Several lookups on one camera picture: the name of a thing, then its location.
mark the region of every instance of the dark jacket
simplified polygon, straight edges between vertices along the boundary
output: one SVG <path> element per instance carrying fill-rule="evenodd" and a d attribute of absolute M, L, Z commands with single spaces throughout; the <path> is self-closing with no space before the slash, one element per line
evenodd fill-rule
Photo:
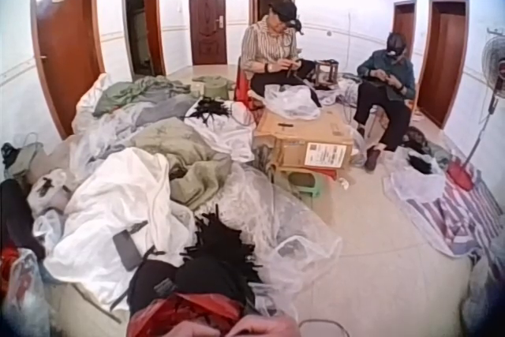
<path fill-rule="evenodd" d="M 388 75 L 394 75 L 406 87 L 406 94 L 402 95 L 396 88 L 392 88 L 389 85 L 386 86 L 389 100 L 415 99 L 416 81 L 413 77 L 412 62 L 408 58 L 404 58 L 400 62 L 393 64 L 386 50 L 374 51 L 369 59 L 358 66 L 357 75 L 366 78 L 370 76 L 371 70 L 378 69 L 384 70 Z"/>

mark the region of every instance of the striped mat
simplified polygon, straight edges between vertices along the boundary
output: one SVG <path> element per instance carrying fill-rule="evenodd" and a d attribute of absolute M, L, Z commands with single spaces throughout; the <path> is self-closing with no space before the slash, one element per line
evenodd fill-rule
<path fill-rule="evenodd" d="M 429 203 L 401 201 L 386 181 L 384 186 L 386 194 L 400 205 L 436 249 L 449 256 L 470 256 L 478 260 L 482 255 L 489 255 L 491 240 L 503 229 L 500 224 L 503 210 L 484 183 L 481 172 L 474 167 L 469 167 L 469 172 L 475 183 L 472 191 L 460 189 L 447 176 L 443 195 Z"/>

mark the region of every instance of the person's hand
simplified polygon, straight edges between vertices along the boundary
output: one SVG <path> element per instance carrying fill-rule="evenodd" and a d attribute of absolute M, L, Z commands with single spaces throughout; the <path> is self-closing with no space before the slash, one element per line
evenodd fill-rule
<path fill-rule="evenodd" d="M 207 325 L 182 321 L 164 337 L 219 337 L 221 332 Z"/>
<path fill-rule="evenodd" d="M 384 70 L 378 69 L 378 70 L 370 70 L 370 77 L 375 77 L 380 79 L 382 82 L 385 82 L 387 80 L 387 74 Z"/>
<path fill-rule="evenodd" d="M 398 80 L 397 77 L 395 77 L 394 75 L 390 75 L 387 79 L 386 79 L 386 82 L 387 84 L 389 84 L 391 87 L 394 87 L 394 88 L 397 88 L 397 89 L 400 89 L 402 88 L 403 84 L 402 82 L 400 82 Z"/>
<path fill-rule="evenodd" d="M 293 65 L 293 61 L 286 58 L 281 58 L 272 65 L 273 70 L 271 71 L 276 73 L 281 70 L 288 70 L 291 67 L 291 65 Z"/>
<path fill-rule="evenodd" d="M 296 322 L 287 316 L 246 316 L 231 329 L 226 337 L 301 337 Z"/>
<path fill-rule="evenodd" d="M 291 69 L 293 70 L 298 70 L 301 68 L 301 59 L 298 59 L 297 61 L 291 61 Z"/>

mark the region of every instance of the door handle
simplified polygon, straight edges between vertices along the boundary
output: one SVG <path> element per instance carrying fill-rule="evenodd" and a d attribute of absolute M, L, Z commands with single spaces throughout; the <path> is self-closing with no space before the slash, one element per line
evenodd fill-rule
<path fill-rule="evenodd" d="M 224 28 L 224 16 L 223 15 L 219 16 L 219 19 L 217 19 L 215 22 L 218 24 L 219 29 Z"/>

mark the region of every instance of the red fan base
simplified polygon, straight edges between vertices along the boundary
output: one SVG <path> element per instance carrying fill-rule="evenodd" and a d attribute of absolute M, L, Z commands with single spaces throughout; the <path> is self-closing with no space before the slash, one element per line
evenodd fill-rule
<path fill-rule="evenodd" d="M 471 191 L 473 189 L 474 184 L 472 177 L 461 163 L 449 163 L 449 169 L 447 170 L 447 173 L 453 182 L 465 191 Z"/>

